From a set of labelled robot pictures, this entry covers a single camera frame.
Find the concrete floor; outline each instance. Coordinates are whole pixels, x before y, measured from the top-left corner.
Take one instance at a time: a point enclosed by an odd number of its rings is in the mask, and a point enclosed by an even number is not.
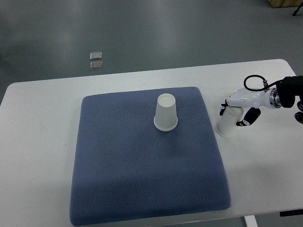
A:
[[[2,0],[0,102],[14,82],[242,61],[281,58],[303,75],[303,9],[293,17],[295,10],[266,0]],[[90,71],[95,51],[103,69]],[[256,219],[260,227],[303,226],[302,216]]]

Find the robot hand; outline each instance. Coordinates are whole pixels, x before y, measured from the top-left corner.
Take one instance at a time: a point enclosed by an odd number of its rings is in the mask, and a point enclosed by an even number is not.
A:
[[[251,89],[246,86],[247,79],[251,77],[259,77],[263,79],[264,88]],[[237,126],[252,125],[260,116],[260,106],[277,109],[280,107],[291,108],[295,102],[295,96],[300,97],[297,106],[300,112],[295,114],[295,119],[303,123],[303,76],[285,77],[270,85],[259,75],[251,75],[245,78],[244,87],[239,89],[233,95],[229,96],[224,103],[221,104],[220,116],[223,115],[227,106],[250,108],[244,116],[244,119],[237,122]]]

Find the white paper cup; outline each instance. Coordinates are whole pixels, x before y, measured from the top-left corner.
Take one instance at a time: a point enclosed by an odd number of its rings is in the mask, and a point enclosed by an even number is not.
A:
[[[161,131],[170,131],[177,126],[176,99],[173,95],[165,93],[158,97],[153,123]]]
[[[221,119],[216,124],[216,131],[220,136],[233,137],[238,132],[236,125],[242,118],[244,109],[242,107],[226,107]]]

